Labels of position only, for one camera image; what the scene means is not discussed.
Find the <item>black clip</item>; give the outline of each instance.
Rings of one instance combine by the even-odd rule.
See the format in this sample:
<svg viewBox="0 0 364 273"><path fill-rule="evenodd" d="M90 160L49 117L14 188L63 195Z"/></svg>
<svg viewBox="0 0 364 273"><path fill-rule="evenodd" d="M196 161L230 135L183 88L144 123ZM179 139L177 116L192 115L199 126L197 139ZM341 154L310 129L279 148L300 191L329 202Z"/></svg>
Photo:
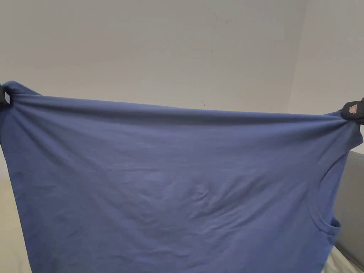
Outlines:
<svg viewBox="0 0 364 273"><path fill-rule="evenodd" d="M10 92L0 85L0 108L7 108L12 105L12 97Z"/></svg>
<svg viewBox="0 0 364 273"><path fill-rule="evenodd" d="M364 98L356 102L346 103L341 110L341 117L364 125Z"/></svg>

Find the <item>white sheet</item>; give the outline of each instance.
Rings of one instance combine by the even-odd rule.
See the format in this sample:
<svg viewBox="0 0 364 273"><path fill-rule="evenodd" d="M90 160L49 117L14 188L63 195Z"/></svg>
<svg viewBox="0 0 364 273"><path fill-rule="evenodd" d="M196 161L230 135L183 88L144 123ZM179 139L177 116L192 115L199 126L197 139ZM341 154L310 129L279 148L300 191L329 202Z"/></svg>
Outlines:
<svg viewBox="0 0 364 273"><path fill-rule="evenodd" d="M333 248L322 273L363 273L344 257L337 248Z"/></svg>

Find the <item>beige fabric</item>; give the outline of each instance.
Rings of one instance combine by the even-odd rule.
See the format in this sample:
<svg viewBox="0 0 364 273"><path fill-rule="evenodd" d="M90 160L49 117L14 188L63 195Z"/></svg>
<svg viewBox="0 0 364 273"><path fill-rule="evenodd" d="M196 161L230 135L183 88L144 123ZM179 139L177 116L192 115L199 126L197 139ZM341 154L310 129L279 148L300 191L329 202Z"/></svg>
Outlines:
<svg viewBox="0 0 364 273"><path fill-rule="evenodd" d="M31 273L9 179L0 180L0 272Z"/></svg>
<svg viewBox="0 0 364 273"><path fill-rule="evenodd" d="M344 255L333 248L322 273L363 273L359 268L348 261Z"/></svg>

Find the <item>t-shirt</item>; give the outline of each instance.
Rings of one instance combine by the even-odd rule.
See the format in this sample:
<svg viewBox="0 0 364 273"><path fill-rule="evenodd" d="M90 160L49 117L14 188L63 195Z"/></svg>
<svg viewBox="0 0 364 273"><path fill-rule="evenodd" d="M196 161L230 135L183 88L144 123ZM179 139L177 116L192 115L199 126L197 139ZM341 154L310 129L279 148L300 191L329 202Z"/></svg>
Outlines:
<svg viewBox="0 0 364 273"><path fill-rule="evenodd" d="M34 273L319 273L359 125L42 96L1 146Z"/></svg>

